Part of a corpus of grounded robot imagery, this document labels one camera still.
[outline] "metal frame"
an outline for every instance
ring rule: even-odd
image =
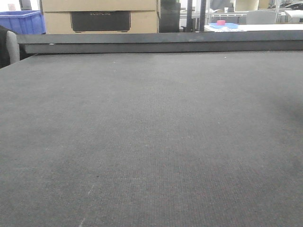
[[[303,31],[120,35],[18,35],[27,53],[303,50]]]

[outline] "white table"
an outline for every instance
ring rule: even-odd
[[[205,25],[205,31],[218,32],[219,29]],[[274,25],[239,25],[233,31],[274,31],[274,30],[303,30],[303,24],[274,24]]]

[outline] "metal bar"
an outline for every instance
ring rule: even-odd
[[[163,44],[303,40],[303,31],[202,32],[121,35],[18,35],[19,44]]]
[[[191,32],[193,29],[193,0],[187,0],[187,21],[186,21],[186,32]]]
[[[201,9],[200,9],[200,26],[199,31],[204,31],[205,25],[205,14],[206,14],[206,0],[201,0]]]
[[[164,53],[164,52],[233,52],[301,51],[302,41],[208,42],[163,44],[41,44],[26,45],[27,53]]]
[[[30,0],[19,0],[21,10],[32,10]]]

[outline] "pink object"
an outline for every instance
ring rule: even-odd
[[[217,25],[225,25],[225,20],[217,20]]]

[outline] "blue tray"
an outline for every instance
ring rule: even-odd
[[[217,25],[216,23],[210,23],[209,26],[213,27],[213,28],[217,28],[217,29],[220,29],[220,28],[223,28],[223,27],[228,27],[228,28],[231,28],[231,29],[237,29],[239,27],[239,25],[233,24],[233,23],[225,23],[225,25]]]
[[[19,34],[45,33],[44,17],[39,10],[0,12],[0,25]]]

